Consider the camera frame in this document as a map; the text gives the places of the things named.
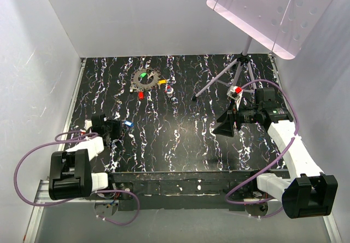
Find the metal key organizer disc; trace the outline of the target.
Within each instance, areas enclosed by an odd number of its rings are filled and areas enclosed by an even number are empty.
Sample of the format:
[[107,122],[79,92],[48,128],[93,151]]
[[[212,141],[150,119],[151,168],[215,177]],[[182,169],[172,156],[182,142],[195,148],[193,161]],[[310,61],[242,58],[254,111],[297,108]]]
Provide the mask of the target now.
[[[155,72],[156,75],[148,79],[148,74],[150,72]],[[140,75],[142,73],[146,73],[147,75],[144,78],[141,78]],[[158,85],[158,81],[160,79],[160,72],[152,68],[143,68],[137,70],[131,75],[130,93],[150,90]]]

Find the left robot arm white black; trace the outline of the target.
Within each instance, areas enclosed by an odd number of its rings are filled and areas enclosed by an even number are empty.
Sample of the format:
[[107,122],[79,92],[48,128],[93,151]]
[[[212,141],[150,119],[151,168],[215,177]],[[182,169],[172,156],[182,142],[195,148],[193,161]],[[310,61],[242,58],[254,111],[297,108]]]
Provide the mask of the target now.
[[108,180],[107,173],[93,173],[90,161],[119,139],[121,130],[121,121],[108,119],[105,114],[86,120],[80,136],[73,138],[78,143],[51,155],[50,199],[82,198],[96,191],[102,198],[111,199],[116,194],[116,185]]

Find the blue key tag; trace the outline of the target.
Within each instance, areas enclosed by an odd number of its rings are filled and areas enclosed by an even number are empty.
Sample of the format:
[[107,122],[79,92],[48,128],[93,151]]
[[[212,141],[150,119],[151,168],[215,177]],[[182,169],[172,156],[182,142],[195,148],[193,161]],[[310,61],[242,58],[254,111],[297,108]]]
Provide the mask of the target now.
[[124,120],[123,123],[129,127],[133,127],[133,122],[131,122],[131,121]]

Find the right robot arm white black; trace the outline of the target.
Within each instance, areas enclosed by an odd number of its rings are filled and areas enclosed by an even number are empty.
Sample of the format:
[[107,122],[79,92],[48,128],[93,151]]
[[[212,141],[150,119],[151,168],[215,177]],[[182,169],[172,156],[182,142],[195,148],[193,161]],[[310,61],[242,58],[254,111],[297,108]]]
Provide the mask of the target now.
[[277,145],[290,180],[277,177],[265,167],[227,192],[225,200],[232,203],[231,195],[247,185],[252,197],[259,198],[266,193],[269,199],[281,202],[289,218],[330,215],[338,188],[335,176],[326,175],[314,162],[297,134],[298,124],[288,109],[276,101],[274,88],[256,89],[254,94],[255,103],[244,108],[240,105],[242,88],[230,87],[227,91],[230,105],[217,120],[219,126],[213,132],[232,137],[242,124],[258,123]]

